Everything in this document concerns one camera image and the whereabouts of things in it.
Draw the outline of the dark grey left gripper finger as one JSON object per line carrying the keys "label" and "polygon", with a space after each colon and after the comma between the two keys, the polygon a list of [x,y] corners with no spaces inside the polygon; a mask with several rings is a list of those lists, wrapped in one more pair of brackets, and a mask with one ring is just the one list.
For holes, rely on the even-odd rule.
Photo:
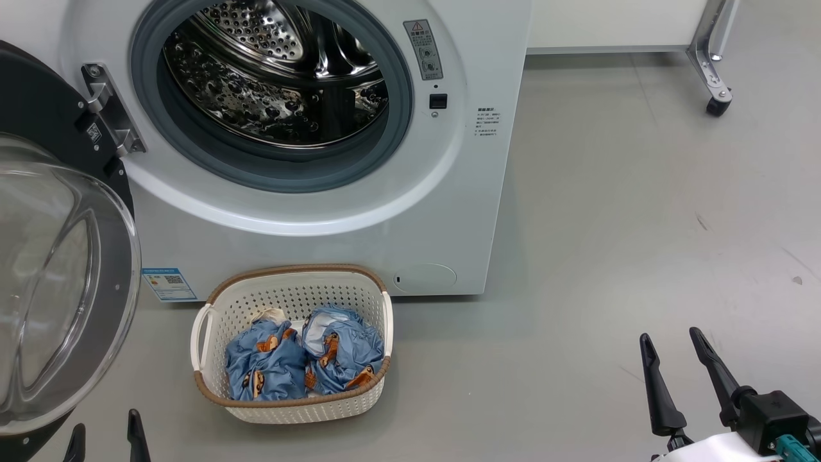
{"label": "dark grey left gripper finger", "polygon": [[83,462],[86,456],[86,427],[79,423],[71,432],[63,462]]}
{"label": "dark grey left gripper finger", "polygon": [[131,444],[131,462],[151,462],[146,430],[137,409],[130,409],[127,415],[127,440]]}

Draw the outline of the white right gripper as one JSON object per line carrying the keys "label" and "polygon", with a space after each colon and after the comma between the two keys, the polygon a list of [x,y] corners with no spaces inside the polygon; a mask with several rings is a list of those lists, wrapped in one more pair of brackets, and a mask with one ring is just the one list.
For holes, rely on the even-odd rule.
{"label": "white right gripper", "polygon": [[[716,353],[703,331],[690,327],[690,339],[700,363],[709,374],[721,410],[719,418],[724,427],[737,427],[741,417],[741,397],[757,395],[751,386],[740,385],[724,361]],[[640,357],[644,372],[651,432],[669,438],[668,453],[654,454],[652,461],[782,461],[788,435],[775,439],[768,447],[771,454],[759,454],[736,432],[710,436],[692,441],[683,432],[686,419],[673,403],[668,386],[660,371],[661,361],[647,333],[639,337]]]}

